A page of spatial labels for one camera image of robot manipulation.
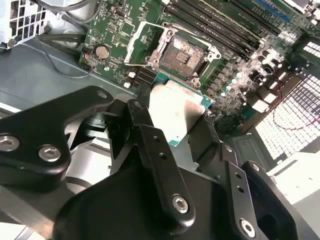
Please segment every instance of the ventilation grille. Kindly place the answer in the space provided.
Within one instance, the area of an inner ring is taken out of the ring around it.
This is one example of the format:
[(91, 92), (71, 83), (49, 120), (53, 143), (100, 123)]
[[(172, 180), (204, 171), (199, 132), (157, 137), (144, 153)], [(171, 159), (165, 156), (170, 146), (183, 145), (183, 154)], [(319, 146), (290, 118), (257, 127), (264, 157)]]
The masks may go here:
[(315, 55), (316, 57), (320, 58), (320, 46), (316, 43), (309, 42), (307, 46), (303, 48), (303, 50), (307, 51), (308, 53), (311, 53), (312, 55)]
[(0, 19), (0, 48), (10, 49), (44, 32), (47, 11), (41, 6), (30, 0), (11, 0), (4, 3), (4, 10), (5, 17)]
[(319, 115), (320, 80), (309, 75), (257, 125), (256, 130), (272, 158), (284, 160), (320, 136), (320, 123), (315, 121)]

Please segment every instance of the mounting hole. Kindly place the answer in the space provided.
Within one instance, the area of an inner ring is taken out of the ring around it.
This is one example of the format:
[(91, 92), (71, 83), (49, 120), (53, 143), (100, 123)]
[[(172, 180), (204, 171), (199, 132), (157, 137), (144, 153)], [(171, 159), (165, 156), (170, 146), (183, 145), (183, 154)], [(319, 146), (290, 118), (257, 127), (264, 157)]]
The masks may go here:
[(245, 192), (245, 190), (242, 188), (242, 187), (240, 187), (240, 186), (236, 186), (236, 188), (239, 190), (239, 192), (240, 193), (244, 193)]
[(163, 152), (160, 152), (159, 153), (159, 157), (163, 160), (166, 160), (167, 159), (167, 156), (163, 153)]
[(242, 179), (242, 176), (239, 173), (236, 172), (235, 175), (238, 179)]
[(159, 137), (158, 136), (153, 136), (153, 139), (156, 141), (156, 142), (160, 142), (160, 139), (159, 139)]
[(251, 228), (249, 225), (245, 225), (245, 228), (246, 228), (249, 232), (252, 231), (252, 228)]
[(108, 95), (105, 94), (103, 91), (98, 91), (98, 96), (100, 98), (103, 98), (103, 99), (107, 99), (108, 98)]

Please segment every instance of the ram slot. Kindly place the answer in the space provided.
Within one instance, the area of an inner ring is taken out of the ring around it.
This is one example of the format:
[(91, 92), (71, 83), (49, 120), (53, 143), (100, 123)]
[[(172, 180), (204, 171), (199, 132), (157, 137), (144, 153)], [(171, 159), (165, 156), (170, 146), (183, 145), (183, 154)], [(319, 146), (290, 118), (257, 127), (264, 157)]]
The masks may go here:
[(249, 35), (246, 31), (238, 27), (232, 21), (213, 11), (212, 8), (208, 7), (202, 2), (194, 0), (175, 0), (173, 4), (176, 3), (189, 5), (194, 9), (197, 16), (205, 19), (205, 21), (210, 23), (211, 26), (216, 26), (219, 29), (223, 29), (227, 34), (230, 34), (232, 38), (238, 39), (238, 41), (241, 43), (245, 42), (249, 46), (252, 46), (254, 50), (257, 50), (259, 48), (260, 38), (258, 38), (258, 36)]
[(234, 34), (233, 31), (230, 31), (225, 27), (221, 26), (220, 24), (212, 21), (206, 15), (196, 10), (193, 6), (190, 6), (187, 2), (184, 2), (181, 0), (175, 0), (172, 4), (176, 6), (178, 9), (180, 9), (181, 11), (184, 11), (185, 13), (190, 13), (194, 18), (200, 21), (204, 26), (211, 28), (216, 33), (220, 34), (224, 38), (227, 38), (230, 42), (232, 42), (235, 46), (237, 46), (237, 48), (241, 48), (246, 52), (249, 52), (249, 49), (250, 49), (251, 53), (253, 53), (256, 50), (252, 46), (250, 46), (252, 42), (247, 42), (243, 40), (241, 37)]
[(214, 40), (217, 48), (219, 48), (219, 46), (224, 46), (225, 49), (229, 49), (230, 51), (239, 55), (240, 57), (244, 59), (249, 59), (249, 55), (247, 52), (238, 48), (235, 44), (233, 44), (227, 38), (223, 37), (221, 34), (213, 31), (212, 28), (204, 26), (202, 23), (200, 23), (196, 18), (194, 18), (190, 14), (183, 12), (181, 11), (181, 9), (174, 7), (172, 5), (167, 5), (166, 9), (167, 9), (167, 12), (172, 14), (174, 17), (180, 19), (181, 21), (185, 22), (192, 28), (196, 29), (197, 30), (196, 34), (202, 33), (202, 35), (205, 36), (205, 39), (211, 39), (210, 43), (213, 43), (212, 40)]
[(260, 17), (259, 15), (256, 15), (254, 12), (252, 12), (249, 8), (247, 8), (242, 3), (238, 2), (237, 0), (229, 0), (230, 4), (232, 4), (234, 7), (238, 9), (239, 12), (242, 14), (248, 16), (253, 22), (261, 26), (262, 28), (266, 29), (267, 31), (271, 32), (275, 36), (278, 36), (281, 33), (281, 30), (277, 27), (273, 26), (269, 22), (267, 22), (265, 19)]

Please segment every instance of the black cable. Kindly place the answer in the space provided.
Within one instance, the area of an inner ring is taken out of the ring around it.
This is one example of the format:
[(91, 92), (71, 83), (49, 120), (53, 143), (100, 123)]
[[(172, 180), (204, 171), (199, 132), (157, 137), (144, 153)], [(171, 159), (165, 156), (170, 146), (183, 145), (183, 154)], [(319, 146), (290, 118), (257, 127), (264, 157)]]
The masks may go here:
[(47, 50), (45, 49), (44, 44), (39, 40), (38, 36), (35, 36), (35, 39), (38, 40), (38, 42), (40, 43), (41, 49), (44, 52), (44, 54), (46, 55), (46, 57), (48, 58), (49, 62), (51, 63), (51, 65), (53, 66), (54, 70), (57, 71), (59, 74), (61, 74), (62, 76), (66, 77), (66, 78), (70, 78), (70, 79), (83, 79), (86, 78), (87, 76), (89, 76), (92, 72), (93, 72), (93, 68), (90, 67), (90, 71), (88, 73), (86, 73), (85, 75), (80, 75), (80, 76), (74, 76), (74, 75), (67, 75), (65, 73), (63, 73), (62, 71), (60, 71), (54, 61), (52, 60), (51, 56), (49, 55), (49, 53), (47, 52)]
[(50, 11), (60, 11), (60, 12), (66, 12), (66, 11), (73, 11), (80, 8), (83, 8), (85, 5), (89, 4), (91, 0), (81, 0), (80, 2), (77, 2), (75, 4), (71, 4), (69, 6), (51, 6), (42, 0), (36, 0), (36, 2), (43, 8), (50, 10)]
[(95, 10), (94, 14), (89, 17), (88, 19), (85, 20), (81, 20), (79, 18), (77, 18), (76, 16), (72, 15), (70, 12), (66, 12), (65, 14), (71, 18), (72, 20), (74, 20), (75, 22), (79, 23), (79, 24), (85, 24), (85, 23), (90, 23), (93, 19), (95, 19), (95, 17), (98, 15), (98, 13), (100, 12), (102, 6), (104, 5), (104, 0), (100, 0), (100, 3), (97, 7), (97, 9)]
[(42, 34), (38, 36), (40, 41), (60, 41), (68, 43), (84, 43), (86, 40), (85, 34)]

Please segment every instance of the bolt head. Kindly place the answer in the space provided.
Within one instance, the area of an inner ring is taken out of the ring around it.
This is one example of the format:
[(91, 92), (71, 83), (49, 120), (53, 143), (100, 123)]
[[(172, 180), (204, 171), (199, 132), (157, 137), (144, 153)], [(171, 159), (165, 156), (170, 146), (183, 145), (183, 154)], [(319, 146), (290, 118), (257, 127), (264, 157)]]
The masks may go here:
[(227, 149), (230, 153), (232, 153), (232, 148), (231, 148), (229, 145), (225, 144), (224, 147), (225, 147), (225, 149)]
[(174, 196), (172, 198), (174, 208), (181, 214), (188, 212), (189, 206), (187, 201), (182, 196)]
[(10, 135), (0, 136), (0, 151), (11, 152), (16, 150), (20, 145), (18, 138)]
[(258, 165), (256, 165), (255, 163), (252, 163), (252, 167), (253, 167), (254, 170), (256, 170), (257, 172), (260, 171), (260, 168), (259, 168)]
[(256, 236), (256, 231), (254, 229), (254, 226), (252, 226), (252, 224), (250, 222), (248, 222), (247, 220), (241, 218), (240, 219), (240, 226), (242, 228), (242, 230), (250, 237), (250, 238), (254, 238)]
[(40, 148), (39, 157), (46, 162), (55, 162), (61, 157), (61, 152), (53, 145), (47, 145)]

